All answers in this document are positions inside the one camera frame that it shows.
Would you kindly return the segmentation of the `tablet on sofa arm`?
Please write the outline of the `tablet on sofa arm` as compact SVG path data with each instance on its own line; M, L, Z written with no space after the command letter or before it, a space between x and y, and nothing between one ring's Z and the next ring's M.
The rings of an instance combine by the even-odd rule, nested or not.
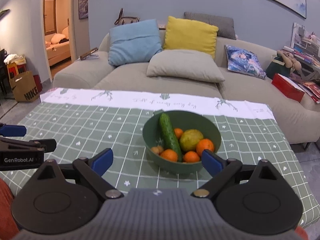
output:
M97 51L98 51L98 48L95 47L95 48L91 49L90 51L80 55L78 60L84 61L84 60L89 59L89 58L97 58L98 55L95 54Z

